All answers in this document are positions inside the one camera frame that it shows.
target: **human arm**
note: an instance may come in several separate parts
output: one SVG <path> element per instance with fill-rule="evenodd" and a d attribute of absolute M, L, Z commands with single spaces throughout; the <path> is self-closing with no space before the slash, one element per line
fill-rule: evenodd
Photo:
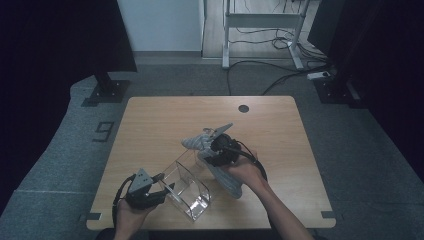
<path fill-rule="evenodd" d="M 260 170 L 246 157 L 221 167 L 246 184 L 258 196 L 280 236 L 285 240 L 313 240 L 299 219 L 286 207 L 262 177 Z"/>
<path fill-rule="evenodd" d="M 125 199 L 119 201 L 114 240 L 130 239 L 140 230 L 147 215 L 155 208 L 156 206 L 139 210 L 131 208 Z"/>

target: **power strip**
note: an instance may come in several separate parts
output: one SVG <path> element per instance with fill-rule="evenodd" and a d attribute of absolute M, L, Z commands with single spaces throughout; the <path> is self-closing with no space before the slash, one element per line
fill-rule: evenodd
<path fill-rule="evenodd" d="M 328 78 L 330 77 L 330 73 L 328 73 L 327 71 L 324 72 L 317 72 L 317 73 L 309 73 L 306 78 L 308 78 L 308 80 L 317 80 L 317 79 L 321 79 L 321 78 Z"/>

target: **gray carpet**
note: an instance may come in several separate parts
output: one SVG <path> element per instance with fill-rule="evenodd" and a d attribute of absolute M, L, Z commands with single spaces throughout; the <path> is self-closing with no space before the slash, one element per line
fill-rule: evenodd
<path fill-rule="evenodd" d="M 131 80 L 122 103 L 82 107 L 95 79 L 72 87 L 59 130 L 1 216 L 0 239 L 95 238 L 97 232 L 86 228 L 85 219 L 130 97 L 228 95 L 226 72 L 219 65 L 138 67 L 138 73 L 111 74 L 112 79 Z M 287 73 L 265 65 L 238 65 L 230 73 L 232 93 L 260 95 Z M 305 76 L 268 95 L 295 98 L 336 214 L 334 228 L 312 232 L 327 239 L 424 239 L 424 185 L 368 110 L 321 104 Z M 109 137 L 96 132 L 99 124 L 112 126 Z M 206 239 L 201 232 L 195 236 Z"/>

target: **hole in table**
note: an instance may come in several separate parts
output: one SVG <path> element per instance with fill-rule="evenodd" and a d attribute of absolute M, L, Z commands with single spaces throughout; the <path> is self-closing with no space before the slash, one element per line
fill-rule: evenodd
<path fill-rule="evenodd" d="M 247 113 L 249 111 L 249 107 L 247 105 L 240 105 L 239 111 L 242 113 Z"/>

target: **black curtain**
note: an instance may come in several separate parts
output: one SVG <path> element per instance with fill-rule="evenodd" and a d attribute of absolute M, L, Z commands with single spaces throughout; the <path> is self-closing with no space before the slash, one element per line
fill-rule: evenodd
<path fill-rule="evenodd" d="M 59 127 L 71 85 L 136 66 L 116 0 L 2 1 L 0 21 L 3 210 Z"/>

